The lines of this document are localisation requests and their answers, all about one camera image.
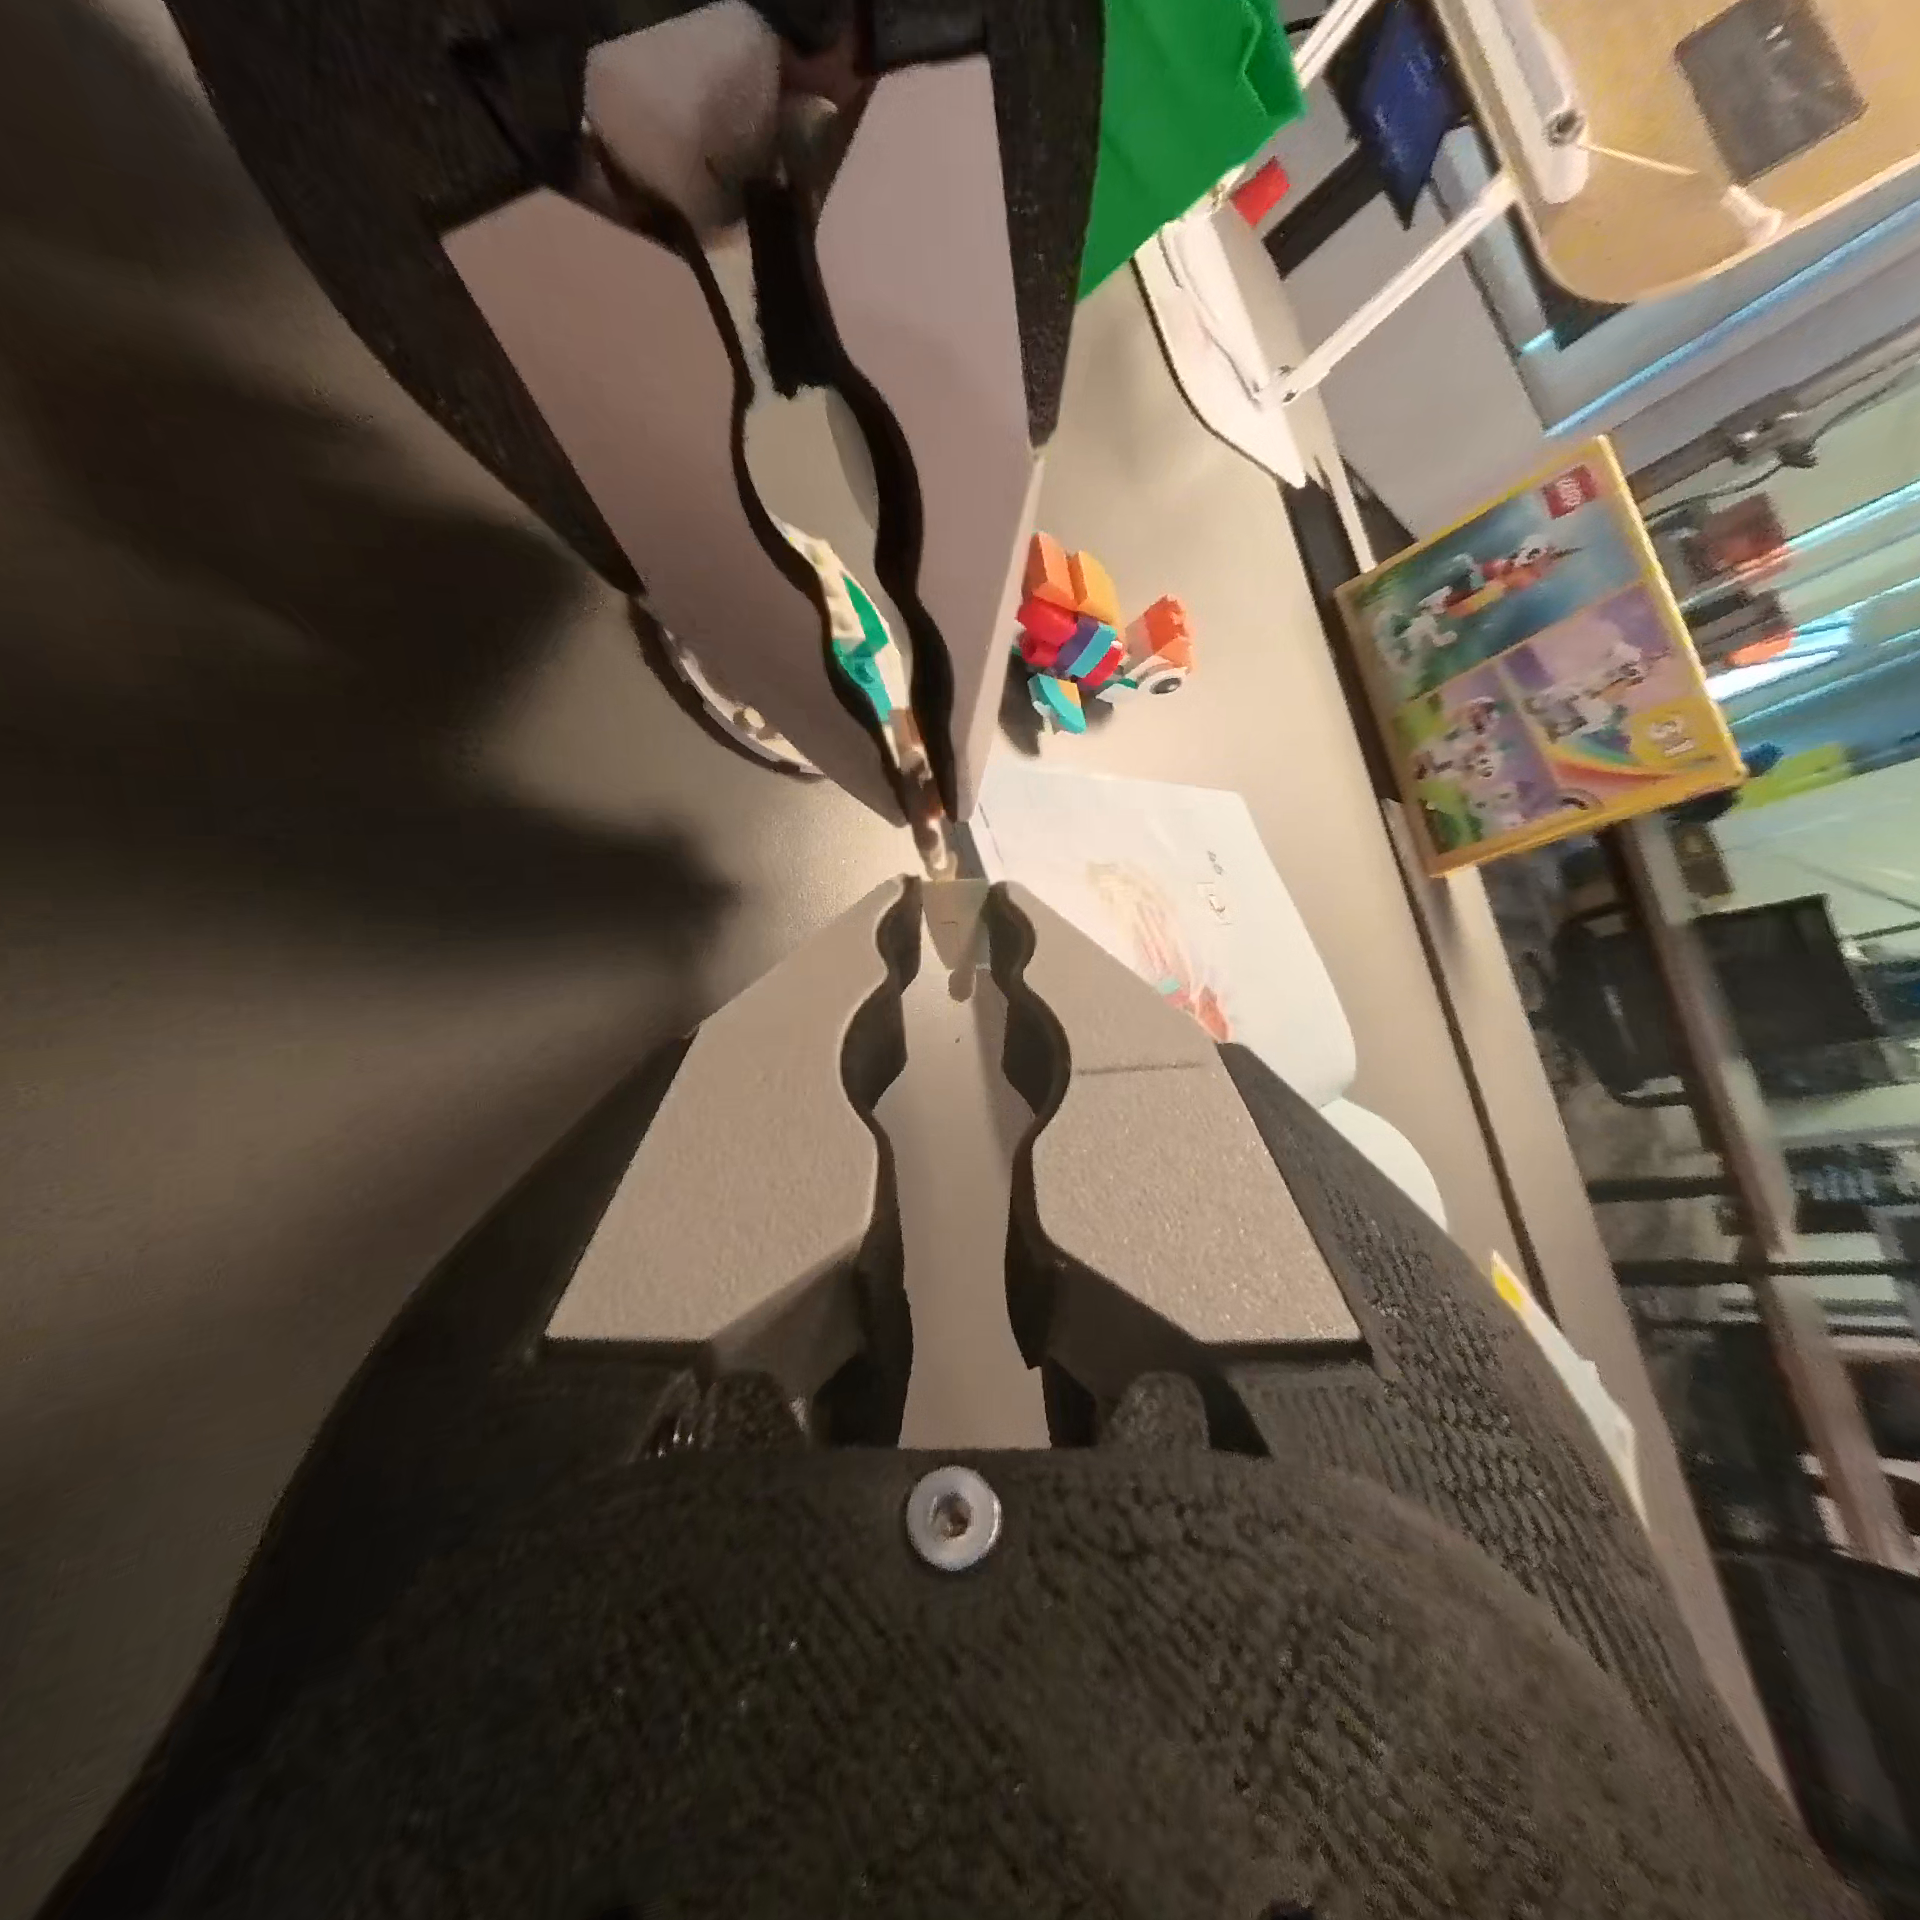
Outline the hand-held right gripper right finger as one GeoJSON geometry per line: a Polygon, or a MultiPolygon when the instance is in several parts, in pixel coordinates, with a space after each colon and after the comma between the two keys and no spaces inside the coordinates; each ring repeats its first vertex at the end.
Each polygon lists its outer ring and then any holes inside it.
{"type": "Polygon", "coordinates": [[[1220,1044],[1015,883],[980,908],[1006,998],[1015,1150],[1006,1304],[1047,1440],[1091,1446],[1146,1375],[1203,1437],[1259,1448],[1236,1377],[1368,1358],[1352,1308],[1220,1044]]]}

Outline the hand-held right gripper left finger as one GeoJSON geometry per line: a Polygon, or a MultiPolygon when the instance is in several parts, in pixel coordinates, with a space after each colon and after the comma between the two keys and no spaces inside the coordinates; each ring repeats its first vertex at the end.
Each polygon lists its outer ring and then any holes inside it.
{"type": "Polygon", "coordinates": [[[922,883],[884,879],[692,1032],[544,1343],[768,1375],[830,1444],[901,1437],[915,1358],[894,1150],[922,883]]]}

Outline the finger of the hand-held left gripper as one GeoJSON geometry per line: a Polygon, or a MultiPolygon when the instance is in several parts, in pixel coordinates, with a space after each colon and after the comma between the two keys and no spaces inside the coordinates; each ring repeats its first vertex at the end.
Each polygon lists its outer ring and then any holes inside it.
{"type": "Polygon", "coordinates": [[[448,257],[620,552],[675,657],[822,776],[911,825],[957,819],[957,331],[922,268],[931,229],[890,187],[837,182],[794,243],[800,326],[870,453],[872,568],[907,699],[878,718],[834,657],[828,588],[756,487],[751,372],[699,246],[536,190],[448,257]]]}
{"type": "Polygon", "coordinates": [[[868,449],[872,567],[931,774],[962,825],[1039,499],[990,61],[902,65],[844,101],[783,87],[772,156],[800,190],[831,391],[868,449]]]}

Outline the colourful lego fish model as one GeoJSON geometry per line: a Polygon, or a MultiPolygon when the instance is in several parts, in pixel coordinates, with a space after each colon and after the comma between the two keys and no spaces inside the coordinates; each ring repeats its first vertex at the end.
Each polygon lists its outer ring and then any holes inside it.
{"type": "Polygon", "coordinates": [[[1117,704],[1183,691],[1195,652],[1181,596],[1125,615],[1114,576],[1091,551],[1047,533],[1029,536],[1013,660],[1045,734],[1085,735],[1117,704]]]}

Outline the round white teal lego base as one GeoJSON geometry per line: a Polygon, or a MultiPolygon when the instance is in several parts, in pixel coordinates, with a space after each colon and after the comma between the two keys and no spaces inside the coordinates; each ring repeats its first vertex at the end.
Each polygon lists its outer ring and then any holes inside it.
{"type": "MultiPolygon", "coordinates": [[[[781,516],[774,516],[774,528],[800,552],[822,589],[831,677],[838,688],[854,694],[856,705],[870,719],[880,755],[907,801],[911,830],[926,830],[943,840],[951,825],[941,811],[922,723],[911,711],[904,654],[894,628],[863,582],[824,540],[781,516]]],[[[675,699],[710,735],[723,739],[733,751],[772,768],[781,776],[822,779],[822,771],[758,705],[740,702],[712,684],[698,656],[653,620],[640,593],[631,596],[628,611],[635,638],[653,669],[662,675],[675,699]]]]}

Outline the open lego instruction booklet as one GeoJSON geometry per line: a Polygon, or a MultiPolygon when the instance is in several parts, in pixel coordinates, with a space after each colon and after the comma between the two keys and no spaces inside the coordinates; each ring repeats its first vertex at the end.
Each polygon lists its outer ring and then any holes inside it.
{"type": "Polygon", "coordinates": [[[1027,886],[1214,1043],[1251,1048],[1447,1227],[1419,1150],[1352,1099],[1346,1008],[1238,795],[1000,758],[972,835],[990,879],[1027,886]]]}

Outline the yellow lego set box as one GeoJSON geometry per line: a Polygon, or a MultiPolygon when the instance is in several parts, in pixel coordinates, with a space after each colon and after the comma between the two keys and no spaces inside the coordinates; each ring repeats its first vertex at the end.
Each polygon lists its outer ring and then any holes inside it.
{"type": "Polygon", "coordinates": [[[1334,607],[1430,878],[1746,779],[1604,436],[1351,577],[1334,607]]]}

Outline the green plastic bin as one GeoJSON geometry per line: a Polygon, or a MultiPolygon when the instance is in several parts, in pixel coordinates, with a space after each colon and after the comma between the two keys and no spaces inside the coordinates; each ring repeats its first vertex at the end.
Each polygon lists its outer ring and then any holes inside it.
{"type": "Polygon", "coordinates": [[[1304,112],[1274,3],[1106,3],[1078,297],[1304,112]]]}

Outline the white plastic bag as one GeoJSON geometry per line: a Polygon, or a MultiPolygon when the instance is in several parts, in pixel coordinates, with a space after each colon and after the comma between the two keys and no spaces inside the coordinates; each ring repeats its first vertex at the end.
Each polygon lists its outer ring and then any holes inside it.
{"type": "Polygon", "coordinates": [[[1555,1375],[1570,1392],[1572,1400],[1592,1429],[1599,1448],[1607,1453],[1635,1510],[1646,1518],[1638,1436],[1599,1377],[1597,1367],[1578,1352],[1565,1333],[1539,1304],[1523,1277],[1499,1256],[1491,1254],[1491,1283],[1502,1303],[1525,1325],[1539,1352],[1555,1375]]]}

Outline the dark blue box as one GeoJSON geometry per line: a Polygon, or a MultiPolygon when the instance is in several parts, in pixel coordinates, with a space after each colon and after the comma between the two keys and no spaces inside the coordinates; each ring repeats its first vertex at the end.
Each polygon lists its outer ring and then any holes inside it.
{"type": "Polygon", "coordinates": [[[1372,4],[1327,64],[1358,156],[1403,225],[1444,139],[1468,117],[1450,43],[1428,4],[1372,4]]]}

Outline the light wooden board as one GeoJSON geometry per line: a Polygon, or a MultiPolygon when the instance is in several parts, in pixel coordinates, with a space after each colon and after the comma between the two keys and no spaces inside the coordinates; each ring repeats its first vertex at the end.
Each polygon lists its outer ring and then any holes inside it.
{"type": "Polygon", "coordinates": [[[1915,172],[1915,3],[1432,11],[1578,297],[1687,289],[1915,172]]]}

